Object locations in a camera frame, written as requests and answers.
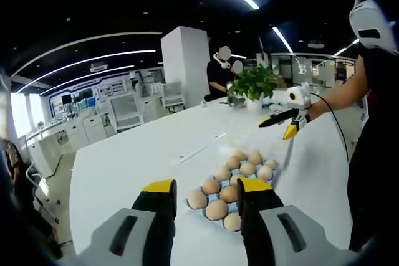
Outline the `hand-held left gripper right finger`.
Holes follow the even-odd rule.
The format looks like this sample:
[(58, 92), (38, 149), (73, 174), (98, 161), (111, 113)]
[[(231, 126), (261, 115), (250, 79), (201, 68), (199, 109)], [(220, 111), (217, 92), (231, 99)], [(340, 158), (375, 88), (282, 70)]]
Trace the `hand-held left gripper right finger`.
[(261, 179), (237, 181), (241, 235), (248, 265), (332, 265), (340, 250), (323, 227), (295, 206), (285, 206)]

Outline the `person's right hand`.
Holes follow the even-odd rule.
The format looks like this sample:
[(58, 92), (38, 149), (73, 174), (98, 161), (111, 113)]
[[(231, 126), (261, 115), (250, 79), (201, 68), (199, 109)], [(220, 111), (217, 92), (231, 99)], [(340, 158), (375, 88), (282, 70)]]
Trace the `person's right hand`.
[(307, 115), (309, 116), (309, 120), (313, 121), (328, 111), (328, 105), (326, 105), (322, 100), (319, 100), (310, 106)]

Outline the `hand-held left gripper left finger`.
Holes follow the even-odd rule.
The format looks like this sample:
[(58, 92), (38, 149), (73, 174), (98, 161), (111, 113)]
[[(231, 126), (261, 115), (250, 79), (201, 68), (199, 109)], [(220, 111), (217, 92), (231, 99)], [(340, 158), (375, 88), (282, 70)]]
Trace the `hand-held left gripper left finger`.
[(131, 208), (119, 210), (94, 230), (77, 265), (169, 265), (176, 198), (174, 179), (145, 186)]

